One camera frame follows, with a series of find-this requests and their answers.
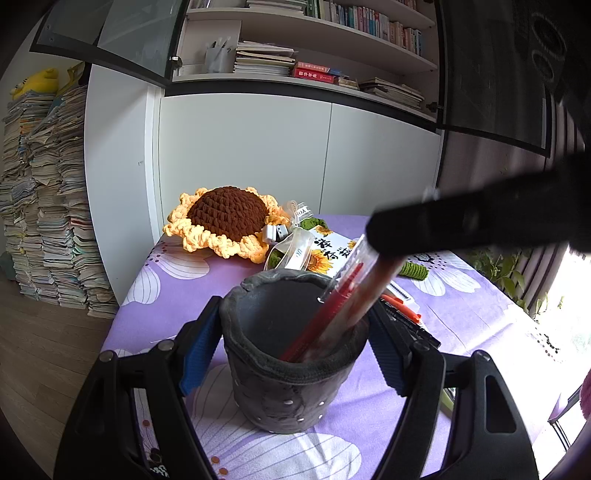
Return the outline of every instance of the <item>shelf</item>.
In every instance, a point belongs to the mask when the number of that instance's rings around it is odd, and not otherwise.
[[[433,20],[397,0],[343,0],[339,5],[371,8],[386,15],[391,22],[400,22],[404,27],[425,30],[435,26]]]
[[[397,75],[437,70],[437,65],[405,48],[318,18],[270,13],[252,8],[198,8],[188,10],[187,18],[240,20],[241,38],[244,40],[321,51]]]
[[[411,113],[413,115],[419,116],[424,118],[425,120],[429,120],[431,122],[435,122],[435,119],[426,112],[415,110],[409,106],[403,105],[398,102],[394,102],[393,100],[386,100],[385,98],[378,97],[376,95],[372,95],[370,93],[360,92],[358,90],[353,90],[346,87],[341,87],[339,85],[333,85],[331,83],[324,83],[324,82],[315,82],[313,80],[303,80],[297,79],[293,77],[279,77],[274,75],[256,75],[256,74],[244,74],[244,73],[206,73],[206,74],[195,74],[195,75],[183,75],[181,77],[175,77],[173,79],[174,83],[177,82],[193,82],[196,80],[253,80],[258,82],[276,82],[276,83],[290,83],[292,85],[303,85],[310,88],[318,88],[324,90],[331,90],[333,92],[343,93],[345,95],[356,96],[358,98],[363,98],[365,100],[369,100],[376,103],[381,103],[383,105],[388,105],[393,108],[397,108],[399,110],[403,110],[405,112]]]

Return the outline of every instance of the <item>brown crochet center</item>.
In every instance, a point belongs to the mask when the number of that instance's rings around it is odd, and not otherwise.
[[[216,235],[235,242],[260,232],[267,216],[265,203],[254,193],[236,187],[219,187],[206,192],[187,213],[193,225],[202,225]]]

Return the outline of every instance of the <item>crocheted sunflower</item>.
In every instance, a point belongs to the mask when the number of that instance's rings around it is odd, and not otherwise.
[[[211,248],[223,258],[238,255],[262,263],[269,250],[262,241],[263,227],[289,224],[275,198],[252,187],[199,189],[195,195],[183,193],[180,202],[163,231],[180,236],[188,252]]]

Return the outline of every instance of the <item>wooden floor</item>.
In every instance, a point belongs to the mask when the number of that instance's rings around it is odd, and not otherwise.
[[[110,326],[85,310],[30,300],[0,273],[0,407],[49,476],[74,399]]]

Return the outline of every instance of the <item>purple tablecloth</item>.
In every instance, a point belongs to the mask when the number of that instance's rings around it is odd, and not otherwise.
[[[367,220],[323,216],[329,228],[357,238]],[[411,258],[430,273],[426,281],[398,278],[413,297],[441,351],[490,353],[514,396],[531,440],[544,427],[559,397],[558,364],[534,322],[488,280],[450,252]],[[146,351],[194,320],[212,295],[224,296],[262,269],[248,260],[224,260],[209,251],[189,254],[180,239],[163,237],[123,302],[103,349],[121,355]],[[143,391],[136,391],[147,455],[158,467],[154,432]],[[357,360],[326,415],[301,434],[278,435],[254,427],[232,398],[221,344],[203,385],[187,398],[193,425],[220,478],[371,478],[392,436],[404,399],[388,388],[369,345]],[[424,473],[438,470],[449,434],[439,415]]]

